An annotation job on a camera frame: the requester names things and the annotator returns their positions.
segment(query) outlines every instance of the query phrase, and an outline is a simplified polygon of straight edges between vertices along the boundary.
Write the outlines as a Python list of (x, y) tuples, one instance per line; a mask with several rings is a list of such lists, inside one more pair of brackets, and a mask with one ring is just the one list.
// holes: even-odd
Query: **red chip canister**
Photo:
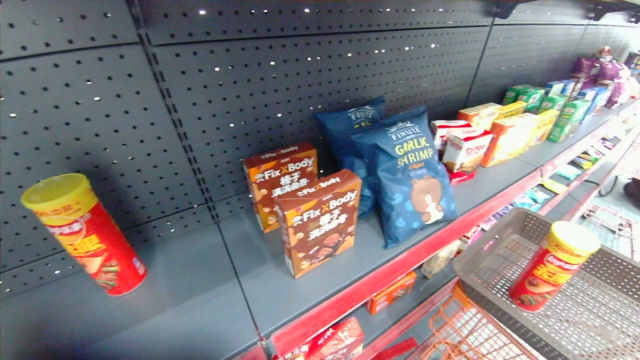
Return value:
[(107, 294), (126, 294), (147, 276), (86, 176), (50, 177), (25, 191), (20, 200)]
[(539, 311), (599, 248), (600, 240), (586, 228), (554, 222), (546, 241), (510, 287), (511, 300), (525, 311)]

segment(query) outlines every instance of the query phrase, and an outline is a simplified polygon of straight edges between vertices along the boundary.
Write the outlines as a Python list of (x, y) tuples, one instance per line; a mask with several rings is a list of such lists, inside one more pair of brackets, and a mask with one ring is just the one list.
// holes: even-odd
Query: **gray plastic basket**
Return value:
[(541, 311), (507, 294), (551, 221), (513, 209), (453, 261), (465, 294), (547, 359), (640, 359), (640, 264), (602, 248)]

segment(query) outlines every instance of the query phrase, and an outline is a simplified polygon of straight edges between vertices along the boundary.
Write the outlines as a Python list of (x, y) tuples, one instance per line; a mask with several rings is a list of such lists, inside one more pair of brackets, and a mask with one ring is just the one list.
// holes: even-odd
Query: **yellow lid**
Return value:
[(551, 224), (549, 235), (576, 254), (589, 256), (600, 248), (600, 239), (575, 222), (556, 221)]
[(91, 188), (91, 184), (86, 176), (77, 173), (63, 174), (33, 185), (22, 194), (20, 201), (32, 211), (46, 212), (82, 199), (88, 188)]

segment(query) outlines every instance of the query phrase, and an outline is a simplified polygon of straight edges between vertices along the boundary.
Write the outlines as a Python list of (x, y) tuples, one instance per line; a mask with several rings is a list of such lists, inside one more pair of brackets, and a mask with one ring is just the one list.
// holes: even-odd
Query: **cartoon bear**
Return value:
[(437, 179), (425, 175), (422, 179), (412, 179), (411, 203), (413, 208), (422, 213), (422, 221), (431, 224), (444, 217), (440, 205), (442, 185)]

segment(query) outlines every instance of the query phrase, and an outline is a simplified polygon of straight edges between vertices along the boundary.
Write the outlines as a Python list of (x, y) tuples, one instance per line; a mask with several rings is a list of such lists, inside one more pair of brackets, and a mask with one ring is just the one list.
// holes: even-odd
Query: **shelf bracket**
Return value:
[(495, 16), (498, 19), (506, 20), (511, 16), (513, 10), (516, 9), (516, 6), (524, 3), (531, 3), (537, 0), (507, 0), (507, 1), (499, 1), (495, 5)]
[(627, 1), (617, 3), (602, 2), (600, 5), (594, 5), (593, 10), (587, 16), (593, 21), (600, 21), (604, 15), (616, 12), (630, 12), (629, 22), (634, 24), (640, 22), (640, 5)]

